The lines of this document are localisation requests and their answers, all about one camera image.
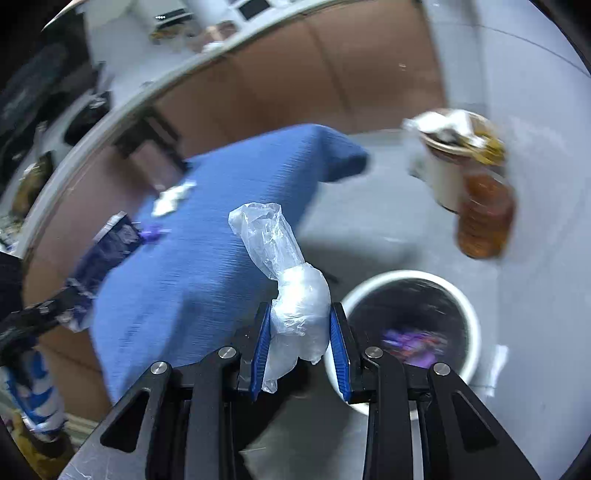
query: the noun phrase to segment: grey floor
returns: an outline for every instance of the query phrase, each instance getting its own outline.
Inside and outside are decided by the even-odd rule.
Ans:
[[[423,270],[460,288],[482,329],[482,355],[472,388],[486,400],[497,319],[496,261],[474,261],[454,243],[455,218],[428,187],[408,174],[420,154],[399,131],[354,135],[371,154],[362,175],[320,185],[297,237],[306,260],[321,269],[333,301],[379,273]],[[321,363],[309,388],[291,397],[269,428],[243,451],[257,480],[358,480],[362,477],[367,418],[332,390]],[[416,478],[420,444],[414,436]]]

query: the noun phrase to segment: plastic bag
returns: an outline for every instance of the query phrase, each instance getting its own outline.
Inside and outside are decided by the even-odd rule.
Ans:
[[[255,265],[278,281],[271,306],[271,345],[263,390],[275,393],[277,379],[298,357],[316,364],[329,343],[330,291],[322,273],[305,263],[289,223],[276,203],[247,203],[228,222]]]

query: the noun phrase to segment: jar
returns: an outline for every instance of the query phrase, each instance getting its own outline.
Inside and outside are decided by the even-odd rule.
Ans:
[[[472,258],[490,258],[505,248],[513,215],[515,194],[506,178],[482,164],[463,169],[457,244]]]
[[[443,115],[449,112],[448,109],[436,111]],[[470,112],[470,120],[475,132],[494,132],[493,125],[485,117]],[[422,132],[420,137],[430,153],[424,165],[423,179],[431,187],[433,197],[439,205],[457,212],[463,190],[462,170],[474,158],[474,149],[449,145]]]

